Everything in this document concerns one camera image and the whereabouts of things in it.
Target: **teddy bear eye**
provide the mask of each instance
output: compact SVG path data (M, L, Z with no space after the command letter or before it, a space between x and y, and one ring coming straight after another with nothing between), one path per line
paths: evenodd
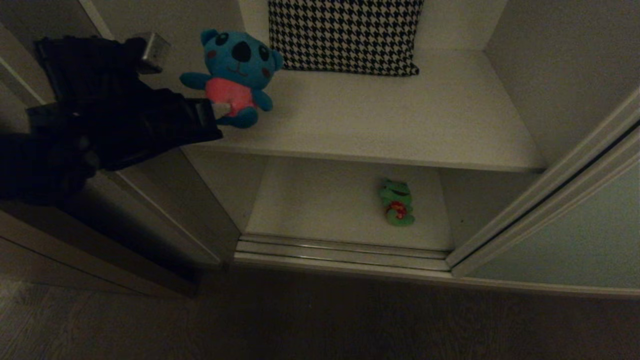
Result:
M229 40L229 34L222 33L222 34L216 36L216 45L218 45L218 46L224 45L225 42L227 42L227 40Z
M258 53L260 53L260 57L262 58L262 60L269 60L269 49L267 49L263 45L260 45L260 47L258 47Z

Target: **white shelf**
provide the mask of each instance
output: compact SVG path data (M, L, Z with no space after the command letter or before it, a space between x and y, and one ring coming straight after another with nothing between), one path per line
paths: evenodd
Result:
M416 221L387 223L378 197L384 177L406 181ZM438 171L349 161L271 158L248 234L333 240L425 250L451 250Z
M275 108L250 129L223 127L224 151L479 170L546 164L481 51L416 54L420 75L278 72Z

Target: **teddy bear arm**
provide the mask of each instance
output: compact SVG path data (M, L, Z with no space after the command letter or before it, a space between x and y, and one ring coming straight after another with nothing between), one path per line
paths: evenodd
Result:
M182 82L184 86L196 90L204 90L209 80L211 80L211 75L198 72L185 72L180 75L180 82Z
M264 111L271 111L273 109L273 101L269 95L265 94L262 90L252 90L253 102Z

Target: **teddy bear ear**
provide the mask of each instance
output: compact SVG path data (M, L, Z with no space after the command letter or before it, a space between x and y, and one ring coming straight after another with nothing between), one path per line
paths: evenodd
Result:
M216 36L218 36L218 30L216 29L203 31L202 34L200 34L200 42L202 43L202 46L206 45L209 42L209 40L211 40Z
M282 58L282 55L280 55L280 53L276 50L273 50L273 59L276 63L276 70L282 69L282 65L284 64L284 59Z

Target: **teddy bear nose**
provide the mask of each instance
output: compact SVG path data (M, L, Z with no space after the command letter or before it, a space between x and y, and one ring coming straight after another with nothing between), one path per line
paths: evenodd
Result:
M241 63L248 62L249 59L251 59L251 48L249 44L244 41L237 43L233 50L231 50L231 56Z

